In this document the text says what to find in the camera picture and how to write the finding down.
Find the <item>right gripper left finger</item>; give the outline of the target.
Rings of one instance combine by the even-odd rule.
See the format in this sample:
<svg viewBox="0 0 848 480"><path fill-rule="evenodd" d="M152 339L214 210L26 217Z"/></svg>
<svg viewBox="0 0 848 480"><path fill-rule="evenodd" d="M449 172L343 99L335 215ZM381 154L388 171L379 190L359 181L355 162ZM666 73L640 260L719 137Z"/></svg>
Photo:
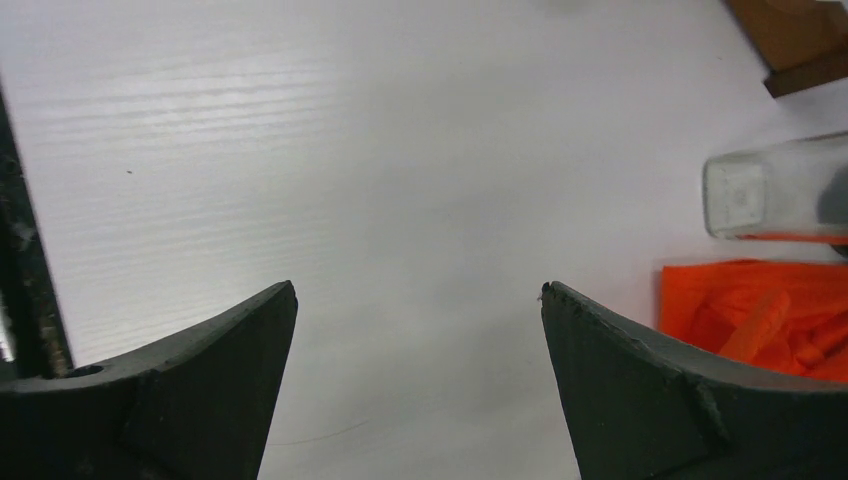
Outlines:
<svg viewBox="0 0 848 480"><path fill-rule="evenodd" d="M5 479L254 479L293 339L292 283L57 379L1 386Z"/></svg>

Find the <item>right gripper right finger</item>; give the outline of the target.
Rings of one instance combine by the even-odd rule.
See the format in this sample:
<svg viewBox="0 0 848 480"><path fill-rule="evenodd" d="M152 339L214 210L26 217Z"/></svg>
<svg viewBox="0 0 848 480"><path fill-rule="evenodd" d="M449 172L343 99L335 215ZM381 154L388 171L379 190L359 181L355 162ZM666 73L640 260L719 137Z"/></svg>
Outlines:
<svg viewBox="0 0 848 480"><path fill-rule="evenodd" d="M847 388L709 353L548 282L541 318L584 479L843 479Z"/></svg>

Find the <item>small clear glass bottle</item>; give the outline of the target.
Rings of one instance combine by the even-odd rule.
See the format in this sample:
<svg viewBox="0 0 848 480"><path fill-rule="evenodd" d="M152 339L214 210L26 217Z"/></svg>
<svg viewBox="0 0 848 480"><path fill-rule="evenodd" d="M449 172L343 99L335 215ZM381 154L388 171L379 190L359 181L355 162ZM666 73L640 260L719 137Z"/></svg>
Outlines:
<svg viewBox="0 0 848 480"><path fill-rule="evenodd" d="M707 232L721 239L847 244L847 133L709 158Z"/></svg>

